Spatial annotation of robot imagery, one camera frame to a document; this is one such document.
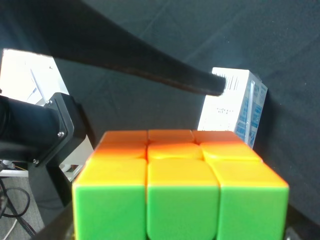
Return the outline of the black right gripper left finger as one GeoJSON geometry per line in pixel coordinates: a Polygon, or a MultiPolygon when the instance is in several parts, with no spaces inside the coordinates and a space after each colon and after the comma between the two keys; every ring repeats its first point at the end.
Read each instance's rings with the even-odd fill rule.
{"type": "Polygon", "coordinates": [[[49,225],[31,237],[32,240],[74,240],[73,205],[69,203],[49,225]]]}

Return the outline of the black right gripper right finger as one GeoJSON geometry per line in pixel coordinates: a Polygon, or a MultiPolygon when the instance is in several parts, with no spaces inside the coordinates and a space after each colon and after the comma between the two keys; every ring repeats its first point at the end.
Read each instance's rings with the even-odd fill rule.
{"type": "Polygon", "coordinates": [[[80,0],[3,0],[0,46],[220,96],[224,77],[187,65],[121,28],[80,0]]]}

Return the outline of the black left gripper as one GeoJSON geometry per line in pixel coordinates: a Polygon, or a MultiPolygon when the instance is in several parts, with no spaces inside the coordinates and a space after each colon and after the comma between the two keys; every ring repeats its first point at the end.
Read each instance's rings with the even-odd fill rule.
{"type": "Polygon", "coordinates": [[[86,126],[70,95],[56,92],[39,107],[35,118],[38,153],[28,167],[29,185],[45,223],[52,222],[72,201],[71,182],[60,164],[85,140],[86,126]]]}

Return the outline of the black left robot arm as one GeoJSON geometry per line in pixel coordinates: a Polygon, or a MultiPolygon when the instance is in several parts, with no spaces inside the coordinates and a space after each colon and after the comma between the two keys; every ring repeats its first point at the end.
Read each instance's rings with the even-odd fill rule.
{"type": "Polygon", "coordinates": [[[28,180],[44,225],[72,201],[60,164],[85,140],[86,127],[70,95],[56,92],[44,106],[0,98],[0,158],[28,164],[28,180]]]}

